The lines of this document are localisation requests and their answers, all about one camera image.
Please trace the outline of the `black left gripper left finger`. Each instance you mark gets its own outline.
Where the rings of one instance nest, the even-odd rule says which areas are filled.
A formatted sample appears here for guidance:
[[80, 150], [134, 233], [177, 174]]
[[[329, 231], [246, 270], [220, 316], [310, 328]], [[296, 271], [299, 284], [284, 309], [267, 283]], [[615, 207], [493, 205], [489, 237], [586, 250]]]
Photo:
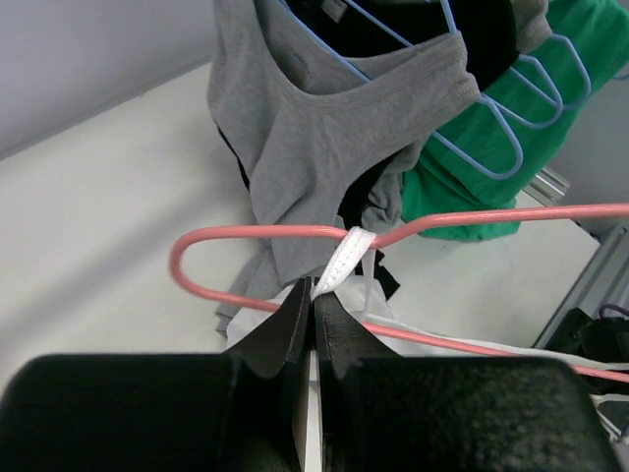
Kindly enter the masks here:
[[225, 353], [236, 356], [258, 377], [272, 379], [282, 370], [295, 338], [305, 333], [312, 279], [285, 289], [273, 313], [243, 308], [227, 325]]

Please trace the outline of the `blue hanger of grey top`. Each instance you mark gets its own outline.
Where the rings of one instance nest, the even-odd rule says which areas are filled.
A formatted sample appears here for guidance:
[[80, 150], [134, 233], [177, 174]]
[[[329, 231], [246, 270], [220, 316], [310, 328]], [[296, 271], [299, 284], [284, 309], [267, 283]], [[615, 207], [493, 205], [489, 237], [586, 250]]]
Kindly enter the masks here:
[[438, 3], [261, 1], [260, 26], [286, 77], [312, 94], [376, 81], [432, 89], [468, 81], [461, 31]]

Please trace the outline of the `pink wire hanger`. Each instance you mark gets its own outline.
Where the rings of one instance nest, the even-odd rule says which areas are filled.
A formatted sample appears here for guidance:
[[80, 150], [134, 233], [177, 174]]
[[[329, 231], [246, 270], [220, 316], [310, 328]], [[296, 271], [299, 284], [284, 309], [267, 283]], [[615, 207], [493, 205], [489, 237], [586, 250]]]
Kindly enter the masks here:
[[[377, 249], [383, 249], [415, 233], [424, 232], [428, 229], [440, 227], [465, 226], [478, 223], [504, 223], [573, 219], [579, 217], [603, 218], [607, 216], [626, 216], [627, 214], [628, 205], [626, 204], [554, 207], [546, 206], [522, 209], [440, 213], [417, 218], [409, 223], [406, 223], [394, 230], [391, 230], [381, 235], [376, 235], [373, 233], [375, 235], [375, 239], [372, 243], [369, 244], [369, 248], [374, 251], [376, 251]], [[344, 237], [349, 234], [349, 231], [324, 225], [249, 225], [220, 226], [197, 229], [183, 235], [175, 242], [169, 257], [169, 271], [173, 279], [178, 283], [178, 285], [197, 297], [218, 302], [226, 302], [240, 307], [263, 310], [265, 312], [273, 313], [279, 307], [277, 304], [265, 300], [239, 296], [228, 292], [210, 290], [194, 283], [184, 274], [181, 268], [181, 262], [185, 251], [190, 246], [196, 243], [218, 239], [237, 238], [326, 238], [337, 240], [340, 244]], [[314, 299], [322, 296], [314, 295], [313, 289], [311, 291], [311, 295]], [[362, 324], [368, 331], [375, 335], [376, 329], [374, 327], [367, 326], [364, 322], [362, 322]], [[591, 368], [579, 368], [572, 365], [570, 366], [577, 373], [588, 377], [619, 382], [622, 384], [626, 384], [628, 382], [628, 368], [622, 371], [616, 369], [609, 374], [605, 374], [598, 373]]]

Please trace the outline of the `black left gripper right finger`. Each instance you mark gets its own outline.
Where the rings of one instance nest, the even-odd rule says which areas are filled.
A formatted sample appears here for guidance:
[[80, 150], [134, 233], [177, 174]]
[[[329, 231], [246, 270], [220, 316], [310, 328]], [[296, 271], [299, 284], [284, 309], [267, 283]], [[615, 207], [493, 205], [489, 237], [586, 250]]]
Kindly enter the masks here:
[[334, 294], [314, 300], [314, 321], [319, 370], [327, 382], [371, 379], [385, 368], [408, 364], [350, 315]]

